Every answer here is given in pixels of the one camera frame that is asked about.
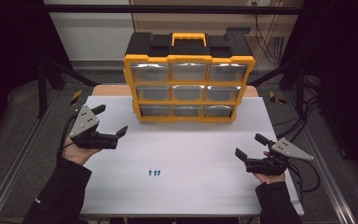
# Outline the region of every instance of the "yellow plastic organizer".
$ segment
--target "yellow plastic organizer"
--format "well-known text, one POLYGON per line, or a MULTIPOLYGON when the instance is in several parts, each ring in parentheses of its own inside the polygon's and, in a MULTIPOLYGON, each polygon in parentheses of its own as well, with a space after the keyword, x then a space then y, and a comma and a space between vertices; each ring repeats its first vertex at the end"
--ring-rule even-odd
POLYGON ((134 33, 124 76, 140 121, 230 122, 254 65, 241 34, 134 33))

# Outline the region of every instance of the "hand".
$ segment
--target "hand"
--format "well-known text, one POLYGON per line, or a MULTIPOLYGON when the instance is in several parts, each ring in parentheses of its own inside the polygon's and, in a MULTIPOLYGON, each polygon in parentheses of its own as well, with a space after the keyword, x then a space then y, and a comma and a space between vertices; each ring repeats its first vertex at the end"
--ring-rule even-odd
POLYGON ((79 165, 84 165, 84 163, 86 163, 92 155, 101 151, 96 148, 85 149, 78 147, 74 142, 72 142, 69 136, 66 137, 64 145, 67 147, 63 149, 62 156, 68 161, 72 161, 79 165))
POLYGON ((254 174, 254 176, 260 180, 260 183, 273 184, 278 182, 284 182, 285 176, 284 173, 281 175, 262 175, 262 174, 254 174))

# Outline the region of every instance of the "metal rail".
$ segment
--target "metal rail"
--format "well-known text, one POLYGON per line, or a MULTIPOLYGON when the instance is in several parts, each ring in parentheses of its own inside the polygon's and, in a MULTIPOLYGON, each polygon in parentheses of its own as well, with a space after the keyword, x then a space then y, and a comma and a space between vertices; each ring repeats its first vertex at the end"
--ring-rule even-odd
POLYGON ((52 95, 50 96, 50 102, 48 103, 48 109, 44 114, 42 119, 37 119, 36 123, 34 124, 33 129, 28 134, 27 139, 25 140, 22 148, 17 156, 16 160, 14 160, 13 164, 10 167, 10 170, 7 172, 7 175, 0 186, 0 212, 10 195, 10 192, 13 190, 14 185, 16 184, 17 179, 20 176, 21 168, 24 164, 24 161, 30 151, 34 140, 36 139, 43 123, 45 122, 46 117, 48 116, 49 110, 54 105, 56 99, 58 99, 60 93, 58 91, 53 91, 52 95))
POLYGON ((323 12, 322 8, 302 7, 220 7, 220 6, 134 6, 134 5, 18 5, 20 9, 65 13, 185 13, 302 15, 323 12))
MULTIPOLYGON (((287 99, 290 108, 295 114, 296 113, 296 109, 294 107, 295 100, 293 99, 292 95, 284 93, 284 97, 285 99, 287 99)), ((302 134, 305 138, 306 144, 310 149, 310 153, 315 158, 316 168, 318 169, 318 171, 320 171, 322 183, 324 184, 324 188, 326 190, 328 197, 330 198, 330 202, 337 213, 339 221, 342 224, 356 223, 356 220, 354 219, 351 209, 349 208, 347 202, 345 201, 345 198, 342 195, 336 180, 334 179, 321 153, 319 152, 319 149, 316 146, 315 141, 313 140, 312 135, 310 134, 310 130, 307 128, 307 126, 305 126, 302 134)))

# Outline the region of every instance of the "black curtain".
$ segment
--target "black curtain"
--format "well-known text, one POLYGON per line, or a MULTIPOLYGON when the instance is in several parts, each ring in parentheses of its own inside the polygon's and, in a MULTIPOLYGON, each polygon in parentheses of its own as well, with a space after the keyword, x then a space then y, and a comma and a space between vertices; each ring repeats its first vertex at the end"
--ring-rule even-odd
MULTIPOLYGON (((49 14, 22 10, 20 3, 0 1, 0 118, 7 107, 8 93, 35 80, 41 63, 54 60, 72 69, 49 14)), ((23 3, 44 4, 43 0, 23 3)), ((62 88, 61 71, 48 65, 44 68, 53 88, 62 88)))
MULTIPOLYGON (((296 38, 306 34, 304 27, 310 23, 297 22, 285 56, 290 58, 291 50, 298 46, 296 38)), ((325 115, 343 154, 358 162, 358 1, 337 0, 317 33, 320 40, 302 65, 307 75, 322 81, 325 115)))

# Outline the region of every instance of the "wall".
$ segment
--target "wall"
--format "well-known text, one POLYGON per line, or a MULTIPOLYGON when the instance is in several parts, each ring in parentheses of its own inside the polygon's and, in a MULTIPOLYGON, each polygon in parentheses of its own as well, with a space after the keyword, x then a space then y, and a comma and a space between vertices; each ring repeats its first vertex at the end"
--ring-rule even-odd
MULTIPOLYGON (((128 0, 45 0, 46 4, 128 5, 128 0)), ((50 13, 69 59, 121 61, 133 24, 131 14, 50 13)))
MULTIPOLYGON (((246 6, 249 0, 184 0, 180 3, 168 0, 45 0, 46 4, 114 4, 128 5, 216 5, 246 6)), ((301 7, 303 0, 271 0, 271 7, 301 7)), ((125 54, 130 36, 137 32, 166 34, 171 32, 204 32, 210 35, 222 35, 227 27, 250 27, 247 35, 259 70, 274 69, 277 64, 270 63, 255 41, 255 15, 189 15, 189 14, 77 14, 51 13, 62 43, 73 66, 79 62, 92 61, 120 62, 125 54)), ((284 37, 284 45, 290 36, 296 16, 259 15, 260 32, 266 38, 268 47, 274 48, 275 37, 284 37)))

